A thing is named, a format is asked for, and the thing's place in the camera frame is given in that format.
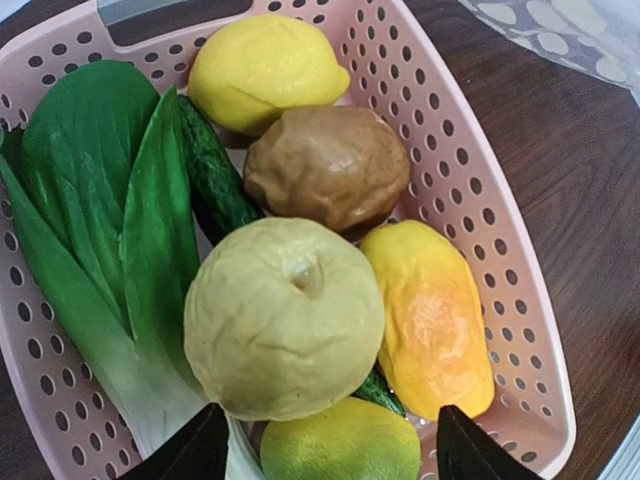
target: yellow orange mango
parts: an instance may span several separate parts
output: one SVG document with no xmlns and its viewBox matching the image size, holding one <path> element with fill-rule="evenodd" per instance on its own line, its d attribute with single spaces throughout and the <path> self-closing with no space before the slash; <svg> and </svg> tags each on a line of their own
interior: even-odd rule
<svg viewBox="0 0 640 480">
<path fill-rule="evenodd" d="M 484 413 L 495 387 L 480 297 L 464 257 L 413 220 L 372 231 L 360 248 L 384 297 L 378 360 L 400 401 L 431 421 L 445 405 L 471 418 Z"/>
</svg>

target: dark green cucumber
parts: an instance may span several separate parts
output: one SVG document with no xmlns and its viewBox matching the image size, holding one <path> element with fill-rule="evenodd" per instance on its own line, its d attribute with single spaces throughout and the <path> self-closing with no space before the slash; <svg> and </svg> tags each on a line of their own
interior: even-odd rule
<svg viewBox="0 0 640 480">
<path fill-rule="evenodd" d="M 242 177 L 204 115 L 185 95 L 179 96 L 178 103 L 191 206 L 202 232 L 215 246 L 235 229 L 265 215 L 245 194 Z"/>
<path fill-rule="evenodd" d="M 391 393 L 387 380 L 375 367 L 371 370 L 362 386 L 354 392 L 353 396 L 388 408 L 403 417 L 407 415 L 407 411 L 400 403 L 400 400 Z"/>
</svg>

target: wooden table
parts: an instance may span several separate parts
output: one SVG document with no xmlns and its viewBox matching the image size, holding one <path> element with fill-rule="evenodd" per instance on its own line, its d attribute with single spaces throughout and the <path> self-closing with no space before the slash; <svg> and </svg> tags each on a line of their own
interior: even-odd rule
<svg viewBox="0 0 640 480">
<path fill-rule="evenodd" d="M 0 27 L 0 46 L 77 3 L 33 0 Z M 456 0 L 407 3 L 493 145 L 549 287 L 578 419 L 557 478 L 594 479 L 640 413 L 640 109 L 627 91 L 510 43 Z M 0 478 L 51 479 L 4 365 L 0 432 Z"/>
</svg>

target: pink plastic basket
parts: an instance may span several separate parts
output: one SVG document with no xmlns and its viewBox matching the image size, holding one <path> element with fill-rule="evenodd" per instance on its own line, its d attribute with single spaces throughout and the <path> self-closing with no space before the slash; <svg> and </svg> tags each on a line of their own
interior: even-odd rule
<svg viewBox="0 0 640 480">
<path fill-rule="evenodd" d="M 255 0 L 242 15 L 125 48 L 114 44 L 91 0 L 0 51 L 0 123 L 26 124 L 59 78 L 101 58 L 133 62 L 160 92 L 172 84 L 184 87 L 188 65 L 206 37 L 238 18 L 269 11 L 322 28 L 352 73 L 343 103 L 370 106 L 405 140 L 413 178 L 394 216 L 422 219 L 449 237 L 480 288 L 497 396 L 478 423 L 516 459 L 552 478 L 569 457 L 576 425 L 544 280 L 491 147 L 402 1 Z M 230 153 L 242 161 L 244 152 Z M 31 431 L 56 479 L 116 478 L 140 456 L 35 284 L 4 187 L 0 197 L 0 346 Z M 419 478 L 436 479 L 436 426 L 411 419 L 422 439 Z M 263 478 L 247 435 L 252 426 L 230 426 L 227 478 Z"/>
</svg>

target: bok choy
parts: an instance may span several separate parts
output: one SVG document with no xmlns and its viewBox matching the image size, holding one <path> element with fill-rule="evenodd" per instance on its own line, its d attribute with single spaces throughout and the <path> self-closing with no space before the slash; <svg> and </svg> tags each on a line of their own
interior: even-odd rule
<svg viewBox="0 0 640 480">
<path fill-rule="evenodd" d="M 143 458 L 207 403 L 183 351 L 199 257 L 177 100 L 90 64 L 0 149 L 29 267 Z"/>
</svg>

